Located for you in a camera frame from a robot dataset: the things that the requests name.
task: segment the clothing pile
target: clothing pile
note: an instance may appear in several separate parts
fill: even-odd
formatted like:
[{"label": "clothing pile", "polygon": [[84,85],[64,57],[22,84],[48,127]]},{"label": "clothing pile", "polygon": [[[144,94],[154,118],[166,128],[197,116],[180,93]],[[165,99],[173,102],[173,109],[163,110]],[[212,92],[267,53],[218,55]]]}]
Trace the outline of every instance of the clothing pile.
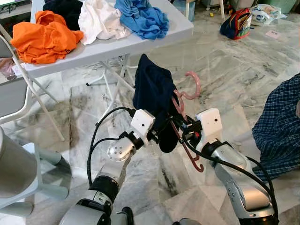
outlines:
[{"label": "clothing pile", "polygon": [[11,44],[28,63],[53,63],[65,58],[81,41],[120,39],[131,31],[142,39],[164,38],[169,21],[148,0],[45,0],[36,24],[21,22],[13,27]]},{"label": "clothing pile", "polygon": [[53,63],[63,59],[83,38],[83,32],[71,31],[61,15],[43,11],[35,16],[35,24],[21,22],[13,27],[11,44],[24,62]]},{"label": "clothing pile", "polygon": [[148,0],[117,0],[115,8],[122,13],[121,23],[142,39],[164,38],[169,30],[166,14]]},{"label": "clothing pile", "polygon": [[[273,90],[263,113],[252,129],[261,165],[271,179],[300,166],[300,74],[283,82]],[[266,181],[259,167],[254,173]]]},{"label": "clothing pile", "polygon": [[105,0],[86,0],[79,15],[79,27],[84,32],[81,42],[91,44],[96,38],[120,39],[131,34],[120,24],[121,12]]}]

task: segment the dark garment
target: dark garment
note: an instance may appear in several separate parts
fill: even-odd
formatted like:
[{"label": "dark garment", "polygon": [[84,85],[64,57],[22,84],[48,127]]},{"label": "dark garment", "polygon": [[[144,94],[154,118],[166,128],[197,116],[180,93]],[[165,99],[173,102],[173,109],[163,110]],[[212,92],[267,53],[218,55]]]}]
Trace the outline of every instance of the dark garment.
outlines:
[{"label": "dark garment", "polygon": [[78,18],[83,3],[78,0],[45,0],[43,11],[49,10],[61,15],[70,30],[80,30]]},{"label": "dark garment", "polygon": [[[155,65],[143,54],[135,74],[133,105],[136,109],[145,109],[155,116],[155,130],[164,125],[168,114],[178,115],[171,101],[175,89],[170,71]],[[158,138],[163,152],[171,152],[178,141],[170,123]]]},{"label": "dark garment", "polygon": [[[297,74],[270,93],[263,113],[252,129],[261,151],[261,164],[271,179],[300,166],[300,119],[296,115],[299,99],[300,74]],[[253,171],[266,181],[258,167]]]}]

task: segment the white shirt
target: white shirt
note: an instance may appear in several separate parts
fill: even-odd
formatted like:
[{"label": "white shirt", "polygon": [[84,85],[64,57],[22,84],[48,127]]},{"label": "white shirt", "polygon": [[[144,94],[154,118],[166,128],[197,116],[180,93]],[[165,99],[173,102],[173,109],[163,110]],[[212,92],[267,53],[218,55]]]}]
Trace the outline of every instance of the white shirt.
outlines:
[{"label": "white shirt", "polygon": [[120,24],[121,12],[105,0],[86,0],[83,2],[78,24],[84,33],[81,42],[91,44],[99,39],[120,39],[131,34]]}]

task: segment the black cable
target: black cable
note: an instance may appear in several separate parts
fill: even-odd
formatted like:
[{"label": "black cable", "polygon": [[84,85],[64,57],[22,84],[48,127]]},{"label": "black cable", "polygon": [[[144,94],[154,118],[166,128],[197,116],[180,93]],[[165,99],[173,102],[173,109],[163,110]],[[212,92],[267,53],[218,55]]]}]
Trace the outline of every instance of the black cable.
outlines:
[{"label": "black cable", "polygon": [[[278,206],[277,206],[277,202],[276,202],[276,199],[275,199],[274,187],[273,187],[273,184],[272,184],[271,181],[270,181],[270,184],[271,184],[270,188],[271,188],[272,190],[271,190],[270,188],[268,188],[268,186],[266,186],[259,178],[257,178],[257,177],[254,176],[253,174],[249,173],[248,171],[246,171],[246,170],[244,170],[244,169],[241,169],[240,167],[238,167],[238,166],[236,166],[236,165],[234,165],[234,164],[228,163],[228,162],[223,161],[223,160],[218,159],[218,158],[214,158],[214,157],[211,157],[211,156],[207,156],[207,155],[205,155],[205,154],[203,154],[203,153],[197,151],[193,146],[190,145],[190,143],[186,140],[186,138],[185,138],[184,135],[182,136],[182,139],[183,139],[184,143],[185,143],[185,144],[186,144],[186,145],[187,145],[187,146],[188,146],[195,154],[197,154],[197,155],[199,155],[199,156],[201,156],[201,157],[203,157],[203,158],[205,158],[205,159],[208,159],[208,160],[210,160],[210,161],[213,161],[213,162],[215,162],[215,163],[220,163],[220,164],[226,165],[226,166],[228,166],[228,167],[230,167],[230,168],[232,168],[232,169],[235,169],[235,170],[237,170],[237,171],[239,171],[239,172],[245,174],[246,176],[250,177],[251,179],[253,179],[254,181],[256,181],[259,185],[261,185],[261,186],[263,187],[263,189],[265,189],[265,190],[267,191],[268,195],[269,195],[270,198],[271,198],[271,203],[272,203],[272,206],[273,206],[273,208],[274,208],[274,217],[275,217],[275,218],[277,219],[277,221],[278,221]],[[257,165],[264,171],[264,173],[266,172],[267,176],[269,176],[268,173],[267,173],[267,171],[266,171],[259,163],[258,163]]]},{"label": "black cable", "polygon": [[131,117],[133,117],[134,113],[135,113],[135,110],[134,109],[130,109],[130,108],[127,108],[127,107],[118,107],[118,108],[115,108],[115,109],[112,109],[111,111],[109,111],[101,120],[99,123],[96,124],[96,128],[95,128],[95,131],[94,131],[94,134],[93,134],[93,137],[92,137],[92,140],[90,142],[90,151],[89,151],[89,156],[88,156],[88,161],[87,161],[87,168],[86,168],[86,171],[87,171],[87,175],[88,175],[88,180],[89,180],[89,185],[91,186],[92,185],[92,178],[91,178],[91,172],[90,172],[90,158],[91,158],[91,154],[93,152],[93,146],[94,146],[94,141],[95,141],[95,137],[96,137],[96,134],[97,134],[97,131],[101,125],[101,123],[110,115],[112,114],[113,112],[117,111],[117,110],[126,110],[129,112],[129,115]]},{"label": "black cable", "polygon": [[268,181],[268,184],[269,184],[269,187],[270,187],[270,190],[272,192],[272,195],[270,195],[271,197],[271,202],[272,202],[272,205],[273,205],[273,208],[274,208],[274,217],[278,220],[278,206],[277,206],[277,202],[276,202],[276,199],[275,199],[275,191],[274,191],[274,186],[273,186],[273,182],[268,174],[268,172],[266,171],[266,169],[259,163],[257,162],[255,159],[251,158],[251,157],[248,157],[246,156],[251,162],[254,162],[261,170],[262,172],[264,173],[265,177],[267,178],[267,181]]},{"label": "black cable", "polygon": [[88,174],[88,178],[91,178],[90,161],[91,161],[92,153],[93,153],[94,149],[96,148],[96,146],[104,141],[118,141],[118,140],[119,140],[119,138],[103,138],[100,141],[97,141],[96,144],[93,145],[92,149],[89,151],[89,156],[88,156],[88,160],[87,160],[87,164],[86,164],[86,171]]}]

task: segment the backpack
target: backpack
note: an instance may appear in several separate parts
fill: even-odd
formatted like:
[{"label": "backpack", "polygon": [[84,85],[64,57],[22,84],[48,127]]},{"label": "backpack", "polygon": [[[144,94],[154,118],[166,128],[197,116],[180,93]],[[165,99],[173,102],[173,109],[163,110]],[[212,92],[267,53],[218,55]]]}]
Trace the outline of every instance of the backpack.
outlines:
[{"label": "backpack", "polygon": [[230,16],[222,25],[220,32],[230,39],[241,39],[250,33],[251,13],[249,8],[241,9]]}]

